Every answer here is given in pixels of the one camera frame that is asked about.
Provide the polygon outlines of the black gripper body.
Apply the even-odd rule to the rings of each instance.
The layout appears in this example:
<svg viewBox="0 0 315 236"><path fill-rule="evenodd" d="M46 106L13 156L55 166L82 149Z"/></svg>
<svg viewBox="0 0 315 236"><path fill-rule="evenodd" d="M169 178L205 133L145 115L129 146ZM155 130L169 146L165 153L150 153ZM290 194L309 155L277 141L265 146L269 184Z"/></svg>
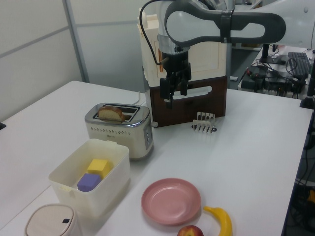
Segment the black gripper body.
<svg viewBox="0 0 315 236"><path fill-rule="evenodd" d="M162 66L166 71L167 78L171 78L171 76L184 76L186 79L191 79L188 51L177 54L162 53L162 59Z"/></svg>

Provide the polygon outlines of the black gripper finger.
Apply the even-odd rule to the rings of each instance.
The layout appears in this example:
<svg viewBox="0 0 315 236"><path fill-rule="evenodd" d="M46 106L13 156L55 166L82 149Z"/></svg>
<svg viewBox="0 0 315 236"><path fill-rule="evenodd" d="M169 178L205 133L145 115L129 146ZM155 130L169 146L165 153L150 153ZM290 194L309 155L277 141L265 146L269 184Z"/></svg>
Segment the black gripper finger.
<svg viewBox="0 0 315 236"><path fill-rule="evenodd" d="M191 80L191 73L190 72L185 72L182 75L182 80L181 80L181 95L187 95L188 93L188 83Z"/></svg>
<svg viewBox="0 0 315 236"><path fill-rule="evenodd" d="M169 77L160 78L160 97L165 101L166 107L173 109L174 88Z"/></svg>

